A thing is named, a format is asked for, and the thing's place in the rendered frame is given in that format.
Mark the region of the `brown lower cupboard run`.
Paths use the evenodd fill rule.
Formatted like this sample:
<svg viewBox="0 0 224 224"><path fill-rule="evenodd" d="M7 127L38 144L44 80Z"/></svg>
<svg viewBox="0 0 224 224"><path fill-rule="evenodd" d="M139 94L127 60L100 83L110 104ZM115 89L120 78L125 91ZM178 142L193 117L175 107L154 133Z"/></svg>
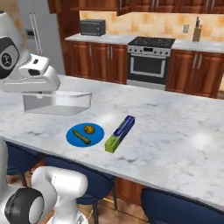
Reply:
<svg viewBox="0 0 224 224"><path fill-rule="evenodd" d="M66 74L85 79L127 83L126 45L83 41L67 42Z"/></svg>
<svg viewBox="0 0 224 224"><path fill-rule="evenodd" d="M172 50L166 91L216 98L224 74L224 53Z"/></svg>

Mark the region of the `grey fridge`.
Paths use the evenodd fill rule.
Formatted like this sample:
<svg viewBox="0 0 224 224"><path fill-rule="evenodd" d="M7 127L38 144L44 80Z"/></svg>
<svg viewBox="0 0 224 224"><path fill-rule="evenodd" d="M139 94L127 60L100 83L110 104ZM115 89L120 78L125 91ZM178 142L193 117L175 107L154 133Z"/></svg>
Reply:
<svg viewBox="0 0 224 224"><path fill-rule="evenodd" d="M17 0L31 53L45 56L58 74L64 74L58 20L49 11L47 0Z"/></svg>

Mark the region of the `dark grey microwave oven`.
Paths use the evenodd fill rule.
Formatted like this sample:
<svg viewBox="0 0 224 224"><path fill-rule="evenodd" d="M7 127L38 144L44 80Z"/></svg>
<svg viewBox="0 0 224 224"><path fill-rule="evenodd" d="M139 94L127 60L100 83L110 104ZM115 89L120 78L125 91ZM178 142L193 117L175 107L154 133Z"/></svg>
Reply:
<svg viewBox="0 0 224 224"><path fill-rule="evenodd" d="M102 36L106 33L105 19L83 19L80 21L80 34L88 36Z"/></svg>

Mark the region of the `dark blue stool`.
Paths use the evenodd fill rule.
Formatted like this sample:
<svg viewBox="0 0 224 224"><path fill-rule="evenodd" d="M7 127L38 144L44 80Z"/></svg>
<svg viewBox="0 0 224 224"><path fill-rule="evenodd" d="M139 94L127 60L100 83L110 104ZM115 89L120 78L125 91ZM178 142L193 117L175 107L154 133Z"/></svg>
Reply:
<svg viewBox="0 0 224 224"><path fill-rule="evenodd" d="M110 192L113 192L114 207L115 210L117 210L115 176L102 171L97 171L85 166L84 164L78 164L62 157L47 155L44 156L43 160L47 166L55 166L77 171L87 177L87 191L82 197L77 199L77 203L92 206L94 213L94 224L99 224L97 203L99 200L102 200L108 196Z"/></svg>
<svg viewBox="0 0 224 224"><path fill-rule="evenodd" d="M176 193L144 188L141 203L149 224L224 224L224 211Z"/></svg>
<svg viewBox="0 0 224 224"><path fill-rule="evenodd" d="M7 142L6 146L8 148L7 174L10 176L18 175L22 181L22 185L27 186L25 172L28 172L36 165L43 157L43 154L11 142Z"/></svg>

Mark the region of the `wooden knife block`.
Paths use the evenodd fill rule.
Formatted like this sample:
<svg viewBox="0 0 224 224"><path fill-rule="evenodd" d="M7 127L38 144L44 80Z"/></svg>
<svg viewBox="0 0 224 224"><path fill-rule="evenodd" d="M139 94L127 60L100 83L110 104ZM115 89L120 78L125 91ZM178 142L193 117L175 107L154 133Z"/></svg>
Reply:
<svg viewBox="0 0 224 224"><path fill-rule="evenodd" d="M196 24L195 24L195 27L194 27L194 32L193 32L193 35L192 35L192 42L193 43L198 43L200 41L201 30L202 30L202 24L200 23L200 18L197 17Z"/></svg>

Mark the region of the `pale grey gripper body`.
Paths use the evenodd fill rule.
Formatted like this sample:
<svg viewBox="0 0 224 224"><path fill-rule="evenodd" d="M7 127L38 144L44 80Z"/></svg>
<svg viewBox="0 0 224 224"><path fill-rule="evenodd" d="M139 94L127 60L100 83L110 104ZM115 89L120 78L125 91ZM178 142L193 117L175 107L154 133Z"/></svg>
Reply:
<svg viewBox="0 0 224 224"><path fill-rule="evenodd" d="M28 92L52 92L60 87L60 79L53 67L49 66L43 76L28 78L27 80L4 79L1 81L1 89L4 92L28 93Z"/></svg>

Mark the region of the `brown upper cupboard run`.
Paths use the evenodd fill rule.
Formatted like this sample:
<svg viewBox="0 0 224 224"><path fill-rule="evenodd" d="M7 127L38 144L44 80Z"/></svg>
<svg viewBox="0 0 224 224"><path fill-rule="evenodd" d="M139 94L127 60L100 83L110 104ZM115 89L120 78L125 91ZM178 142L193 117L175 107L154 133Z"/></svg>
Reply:
<svg viewBox="0 0 224 224"><path fill-rule="evenodd" d="M224 15L224 0L47 0L51 13L64 11L199 13Z"/></svg>

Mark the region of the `blue round plate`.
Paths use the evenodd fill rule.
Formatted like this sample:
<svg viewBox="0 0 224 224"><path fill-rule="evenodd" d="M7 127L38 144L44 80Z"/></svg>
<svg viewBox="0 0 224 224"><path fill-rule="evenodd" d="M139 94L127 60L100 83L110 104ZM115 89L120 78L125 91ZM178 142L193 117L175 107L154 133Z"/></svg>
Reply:
<svg viewBox="0 0 224 224"><path fill-rule="evenodd" d="M91 125L94 127L95 132L94 134L87 134L84 131L84 127L87 125ZM77 136L74 135L73 130L79 131L84 137L87 137L91 140L91 144L85 144L83 143ZM81 147L81 148L86 148L86 147L91 147L96 144L98 144L102 139L104 138L104 129L92 122L84 122L84 123L79 123L74 125L72 128L70 128L67 133L66 133L66 140L69 144L75 147Z"/></svg>

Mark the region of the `steel oven with hob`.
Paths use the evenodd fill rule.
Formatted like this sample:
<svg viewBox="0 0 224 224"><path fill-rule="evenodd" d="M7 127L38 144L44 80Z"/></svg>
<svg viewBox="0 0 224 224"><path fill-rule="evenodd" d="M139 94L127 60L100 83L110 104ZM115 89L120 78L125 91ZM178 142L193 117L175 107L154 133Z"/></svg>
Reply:
<svg viewBox="0 0 224 224"><path fill-rule="evenodd" d="M165 90L174 38L136 37L128 43L127 84Z"/></svg>

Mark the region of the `clear tupperware container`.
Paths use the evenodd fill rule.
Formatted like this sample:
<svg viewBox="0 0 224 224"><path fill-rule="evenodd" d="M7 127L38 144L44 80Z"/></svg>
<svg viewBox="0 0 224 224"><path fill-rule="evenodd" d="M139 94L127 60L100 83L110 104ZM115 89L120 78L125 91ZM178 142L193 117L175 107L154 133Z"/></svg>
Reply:
<svg viewBox="0 0 224 224"><path fill-rule="evenodd" d="M92 94L87 92L23 94L24 111L33 114L73 116L89 109L91 100Z"/></svg>

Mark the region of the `green blue aluminum foil box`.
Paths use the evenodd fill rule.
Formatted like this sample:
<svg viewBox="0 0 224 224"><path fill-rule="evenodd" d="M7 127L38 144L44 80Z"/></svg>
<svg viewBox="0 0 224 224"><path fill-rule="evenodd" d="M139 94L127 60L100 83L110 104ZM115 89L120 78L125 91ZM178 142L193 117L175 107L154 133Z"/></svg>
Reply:
<svg viewBox="0 0 224 224"><path fill-rule="evenodd" d="M135 124L135 117L127 115L105 143L105 151L114 153Z"/></svg>

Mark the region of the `brown cupboard run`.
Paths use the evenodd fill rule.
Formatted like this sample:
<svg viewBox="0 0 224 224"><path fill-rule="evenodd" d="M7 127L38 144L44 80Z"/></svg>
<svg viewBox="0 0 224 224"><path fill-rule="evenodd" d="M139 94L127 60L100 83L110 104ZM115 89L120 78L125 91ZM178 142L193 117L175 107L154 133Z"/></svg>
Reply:
<svg viewBox="0 0 224 224"><path fill-rule="evenodd" d="M216 98L224 74L224 53L172 50L166 91Z"/></svg>
<svg viewBox="0 0 224 224"><path fill-rule="evenodd" d="M224 0L47 0L51 13L64 11L199 13L224 15Z"/></svg>
<svg viewBox="0 0 224 224"><path fill-rule="evenodd" d="M83 41L67 42L66 74L85 79L127 83L126 45Z"/></svg>

